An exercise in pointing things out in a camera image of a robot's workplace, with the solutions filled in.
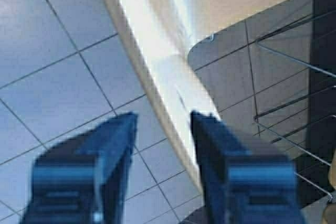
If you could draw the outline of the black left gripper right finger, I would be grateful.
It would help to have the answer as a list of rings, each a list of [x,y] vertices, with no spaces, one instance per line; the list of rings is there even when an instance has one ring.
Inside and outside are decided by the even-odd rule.
[[[304,223],[296,168],[276,147],[192,111],[208,223]]]

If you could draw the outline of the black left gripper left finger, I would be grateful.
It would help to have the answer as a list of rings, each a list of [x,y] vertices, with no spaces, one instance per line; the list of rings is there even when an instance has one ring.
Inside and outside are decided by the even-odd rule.
[[[137,122],[109,118],[36,158],[21,223],[121,223]]]

